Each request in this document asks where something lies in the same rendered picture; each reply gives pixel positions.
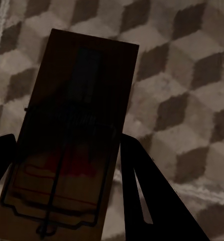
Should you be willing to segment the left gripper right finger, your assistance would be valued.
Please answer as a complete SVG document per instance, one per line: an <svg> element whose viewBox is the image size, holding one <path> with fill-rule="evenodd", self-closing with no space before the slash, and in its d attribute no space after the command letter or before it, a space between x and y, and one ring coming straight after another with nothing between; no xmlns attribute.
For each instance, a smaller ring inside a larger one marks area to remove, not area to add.
<svg viewBox="0 0 224 241"><path fill-rule="evenodd" d="M126 241L209 241L140 143L121 134ZM144 222L135 173L153 224Z"/></svg>

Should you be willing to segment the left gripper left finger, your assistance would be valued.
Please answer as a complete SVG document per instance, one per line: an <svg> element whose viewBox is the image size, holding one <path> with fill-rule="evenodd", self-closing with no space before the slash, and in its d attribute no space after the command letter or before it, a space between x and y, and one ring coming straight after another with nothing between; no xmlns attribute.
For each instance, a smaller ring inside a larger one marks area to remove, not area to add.
<svg viewBox="0 0 224 241"><path fill-rule="evenodd" d="M14 134L0 137L0 180L16 155L16 145Z"/></svg>

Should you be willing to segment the mousetrap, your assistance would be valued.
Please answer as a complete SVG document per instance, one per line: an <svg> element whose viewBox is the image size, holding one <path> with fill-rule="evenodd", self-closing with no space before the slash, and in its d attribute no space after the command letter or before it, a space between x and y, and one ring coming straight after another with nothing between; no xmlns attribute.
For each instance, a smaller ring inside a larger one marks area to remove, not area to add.
<svg viewBox="0 0 224 241"><path fill-rule="evenodd" d="M52 29L0 196L0 238L101 241L139 45Z"/></svg>

